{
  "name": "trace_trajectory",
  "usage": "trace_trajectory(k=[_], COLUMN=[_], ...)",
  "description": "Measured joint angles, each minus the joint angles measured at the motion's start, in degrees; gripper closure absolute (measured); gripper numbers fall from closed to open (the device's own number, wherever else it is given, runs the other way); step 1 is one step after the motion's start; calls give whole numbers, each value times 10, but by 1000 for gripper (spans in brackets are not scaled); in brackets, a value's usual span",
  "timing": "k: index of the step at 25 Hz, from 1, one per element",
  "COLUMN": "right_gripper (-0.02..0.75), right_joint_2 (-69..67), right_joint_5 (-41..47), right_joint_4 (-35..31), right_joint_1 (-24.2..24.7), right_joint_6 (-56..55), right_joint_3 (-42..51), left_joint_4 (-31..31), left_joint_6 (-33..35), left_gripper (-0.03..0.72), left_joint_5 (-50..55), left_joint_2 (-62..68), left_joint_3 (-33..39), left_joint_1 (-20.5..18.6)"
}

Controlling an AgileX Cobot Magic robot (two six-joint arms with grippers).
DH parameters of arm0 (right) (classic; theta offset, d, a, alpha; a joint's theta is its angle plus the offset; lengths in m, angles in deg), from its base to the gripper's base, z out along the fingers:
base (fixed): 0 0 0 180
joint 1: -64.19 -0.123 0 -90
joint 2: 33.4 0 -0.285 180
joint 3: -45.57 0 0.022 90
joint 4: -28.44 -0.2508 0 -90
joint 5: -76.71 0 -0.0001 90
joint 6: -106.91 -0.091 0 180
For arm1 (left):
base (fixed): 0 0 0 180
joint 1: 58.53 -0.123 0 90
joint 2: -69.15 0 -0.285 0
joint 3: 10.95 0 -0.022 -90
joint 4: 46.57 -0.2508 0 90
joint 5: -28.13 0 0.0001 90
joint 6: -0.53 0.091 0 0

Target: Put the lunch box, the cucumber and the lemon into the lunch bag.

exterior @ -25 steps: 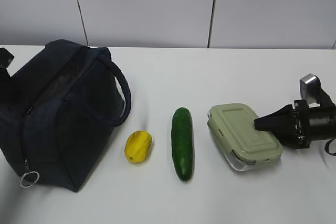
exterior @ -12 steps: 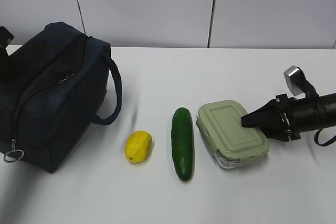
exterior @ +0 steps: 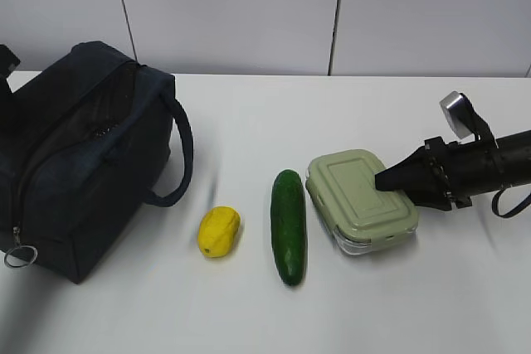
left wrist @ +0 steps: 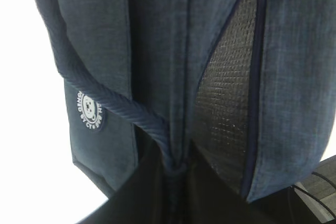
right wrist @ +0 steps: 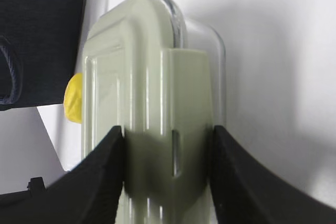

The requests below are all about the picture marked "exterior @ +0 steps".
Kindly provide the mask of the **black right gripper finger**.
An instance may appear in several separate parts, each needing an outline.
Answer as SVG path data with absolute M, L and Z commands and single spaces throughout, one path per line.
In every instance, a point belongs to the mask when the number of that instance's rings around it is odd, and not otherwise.
M 375 175 L 375 187 L 381 192 L 433 192 L 436 182 L 427 161 L 426 149 L 419 147 L 409 157 Z
M 436 189 L 435 191 L 405 189 L 404 192 L 416 206 L 436 209 L 439 211 L 452 210 L 451 200 L 447 196 L 447 190 L 445 189 Z

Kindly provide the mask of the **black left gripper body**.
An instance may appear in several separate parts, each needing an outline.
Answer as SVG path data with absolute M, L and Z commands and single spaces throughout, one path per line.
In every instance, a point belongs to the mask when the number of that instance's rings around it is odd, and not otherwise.
M 1 45 L 1 130 L 11 130 L 20 111 L 7 78 L 20 65 L 18 57 L 5 45 Z

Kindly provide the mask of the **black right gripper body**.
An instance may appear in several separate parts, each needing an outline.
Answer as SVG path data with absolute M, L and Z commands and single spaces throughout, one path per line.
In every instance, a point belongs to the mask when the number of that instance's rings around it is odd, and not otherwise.
M 436 189 L 447 190 L 452 206 L 469 207 L 472 196 L 504 189 L 504 167 L 495 139 L 459 144 L 436 137 L 427 139 L 424 148 Z

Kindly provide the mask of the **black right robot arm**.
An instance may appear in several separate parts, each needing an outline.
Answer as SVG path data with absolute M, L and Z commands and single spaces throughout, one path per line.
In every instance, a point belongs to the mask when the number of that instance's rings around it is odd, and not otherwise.
M 414 205 L 440 211 L 470 207 L 471 197 L 494 192 L 491 208 L 502 218 L 518 215 L 530 205 L 530 198 L 501 214 L 501 194 L 529 183 L 529 131 L 470 143 L 430 138 L 409 157 L 375 175 L 380 192 L 404 192 Z

